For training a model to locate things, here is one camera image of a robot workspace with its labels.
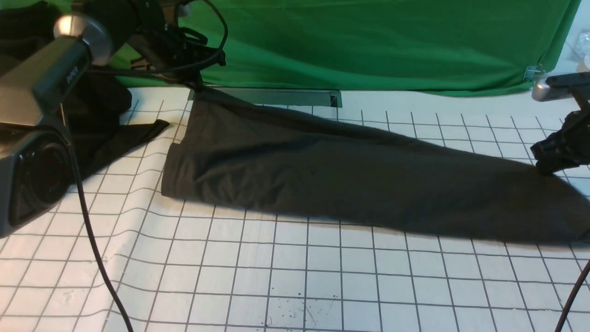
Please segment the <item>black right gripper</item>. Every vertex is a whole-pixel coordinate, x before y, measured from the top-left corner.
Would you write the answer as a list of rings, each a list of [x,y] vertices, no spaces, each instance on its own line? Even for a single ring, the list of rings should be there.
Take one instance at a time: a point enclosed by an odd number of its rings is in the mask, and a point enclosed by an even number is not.
[[[542,176],[590,163],[590,114],[588,109],[569,113],[560,130],[530,147]]]

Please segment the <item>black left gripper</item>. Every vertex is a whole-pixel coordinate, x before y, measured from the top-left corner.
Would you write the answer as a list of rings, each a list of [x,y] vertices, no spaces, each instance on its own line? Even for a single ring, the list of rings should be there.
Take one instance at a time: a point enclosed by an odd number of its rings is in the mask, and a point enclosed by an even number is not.
[[[189,15],[191,0],[133,0],[132,4],[138,28],[127,43],[140,57],[130,62],[129,76],[197,88],[203,85],[202,70],[227,64],[226,35],[219,46],[209,47],[206,36],[179,25],[179,17]]]

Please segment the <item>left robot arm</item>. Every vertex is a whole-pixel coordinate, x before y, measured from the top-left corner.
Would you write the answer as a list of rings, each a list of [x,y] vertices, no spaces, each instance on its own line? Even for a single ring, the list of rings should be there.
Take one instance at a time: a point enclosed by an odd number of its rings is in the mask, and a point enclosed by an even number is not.
[[[226,65],[217,48],[179,27],[189,0],[74,0],[54,40],[1,77],[1,237],[48,212],[72,181],[82,187],[63,101],[87,71],[200,88],[201,71]]]

